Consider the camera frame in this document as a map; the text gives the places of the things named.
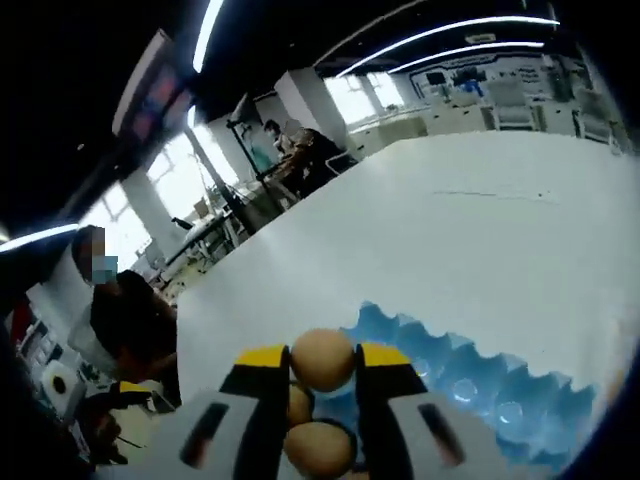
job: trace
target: blue face mask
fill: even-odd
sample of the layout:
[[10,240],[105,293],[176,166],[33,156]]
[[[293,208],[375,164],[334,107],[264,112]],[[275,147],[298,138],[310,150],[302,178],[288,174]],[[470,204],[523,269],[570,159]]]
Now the blue face mask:
[[91,281],[100,285],[107,283],[118,274],[118,257],[96,255],[91,258]]

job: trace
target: brown egg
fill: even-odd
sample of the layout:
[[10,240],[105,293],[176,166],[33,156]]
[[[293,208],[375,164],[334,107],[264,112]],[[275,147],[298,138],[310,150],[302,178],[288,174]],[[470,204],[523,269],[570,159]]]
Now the brown egg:
[[297,385],[289,385],[287,418],[289,419],[289,425],[292,427],[311,421],[311,399]]
[[335,478],[353,462],[351,438],[341,428],[322,422],[293,427],[284,439],[291,464],[304,476]]
[[355,354],[344,333],[318,328],[304,333],[293,344],[291,366],[305,386],[331,392],[351,378]]

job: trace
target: window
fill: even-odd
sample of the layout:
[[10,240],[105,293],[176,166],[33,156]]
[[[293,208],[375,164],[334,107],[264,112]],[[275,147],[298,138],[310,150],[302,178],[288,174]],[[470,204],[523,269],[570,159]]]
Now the window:
[[324,82],[347,125],[375,115],[373,105],[356,76],[327,78]]
[[390,105],[396,105],[397,107],[404,105],[402,97],[388,73],[370,73],[367,78],[373,85],[373,90],[384,108]]
[[118,257],[118,271],[126,270],[138,259],[151,237],[133,211],[119,184],[111,187],[80,221],[105,229],[105,254]]
[[[227,162],[222,150],[205,125],[194,129],[196,137],[222,180],[229,185],[238,183],[238,176]],[[193,150],[186,135],[171,140],[153,161],[147,171],[158,196],[169,215],[185,218],[194,210],[194,204],[205,195],[205,189],[215,187],[211,175]]]

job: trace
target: white table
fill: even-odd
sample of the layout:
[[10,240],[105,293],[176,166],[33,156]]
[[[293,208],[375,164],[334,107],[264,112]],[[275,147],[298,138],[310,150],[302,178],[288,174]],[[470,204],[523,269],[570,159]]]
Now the white table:
[[402,140],[261,229],[179,301],[183,400],[245,348],[355,324],[364,300],[533,374],[603,384],[637,315],[640,172],[535,132]]

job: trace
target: person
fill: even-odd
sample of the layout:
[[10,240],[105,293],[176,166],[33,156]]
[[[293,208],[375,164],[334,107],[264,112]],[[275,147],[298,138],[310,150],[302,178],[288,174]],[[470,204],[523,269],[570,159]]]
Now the person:
[[117,265],[105,257],[104,237],[104,229],[93,225],[78,230],[71,256],[80,276],[93,286],[89,324],[115,363],[108,373],[132,383],[156,380],[177,406],[176,311],[137,273],[117,273]]
[[[295,136],[288,136],[274,120],[267,120],[264,130],[274,139],[274,146],[291,167],[291,173],[283,181],[289,190],[305,198],[335,178],[335,173],[325,162],[345,152],[320,132],[312,128],[301,128]],[[355,163],[348,156],[344,158],[344,162],[346,168]]]
[[275,120],[267,120],[264,124],[264,131],[273,140],[273,146],[280,152],[280,156],[292,155],[295,151],[295,143],[282,132],[280,125]]

